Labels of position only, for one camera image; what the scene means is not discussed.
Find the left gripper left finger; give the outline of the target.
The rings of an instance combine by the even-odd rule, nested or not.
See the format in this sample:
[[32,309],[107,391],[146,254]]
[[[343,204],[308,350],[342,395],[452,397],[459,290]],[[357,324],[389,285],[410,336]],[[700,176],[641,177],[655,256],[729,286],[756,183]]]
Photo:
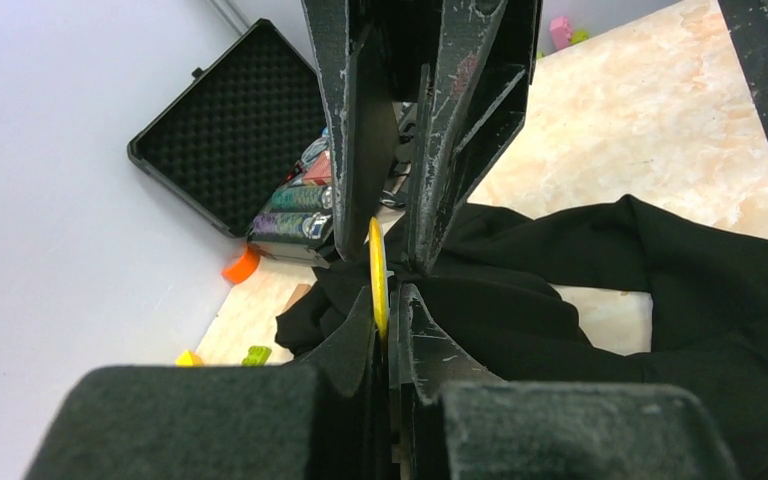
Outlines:
[[384,479],[390,434],[371,295],[278,366],[110,366],[64,399],[30,479]]

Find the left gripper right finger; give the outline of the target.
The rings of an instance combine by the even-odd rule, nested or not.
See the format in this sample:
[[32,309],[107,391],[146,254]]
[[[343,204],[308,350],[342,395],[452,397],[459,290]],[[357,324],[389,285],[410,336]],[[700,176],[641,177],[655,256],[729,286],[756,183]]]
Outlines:
[[513,382],[390,297],[394,460],[404,479],[735,479],[701,402],[670,385]]

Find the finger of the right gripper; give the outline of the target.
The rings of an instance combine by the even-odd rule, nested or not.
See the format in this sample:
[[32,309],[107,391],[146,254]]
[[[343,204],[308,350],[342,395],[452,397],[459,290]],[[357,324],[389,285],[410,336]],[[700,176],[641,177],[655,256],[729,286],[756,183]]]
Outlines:
[[335,248],[347,262],[364,254],[398,143],[382,7],[302,4],[329,130]]
[[444,1],[421,70],[405,262],[427,274],[455,214],[522,129],[540,1]]

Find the black garment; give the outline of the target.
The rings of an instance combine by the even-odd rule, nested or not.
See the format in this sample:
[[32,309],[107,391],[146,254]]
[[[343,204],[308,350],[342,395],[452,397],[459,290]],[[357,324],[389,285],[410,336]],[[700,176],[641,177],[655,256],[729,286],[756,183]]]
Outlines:
[[741,475],[768,479],[768,240],[633,196],[538,219],[468,204],[427,274],[389,269],[509,381],[670,384],[696,395]]

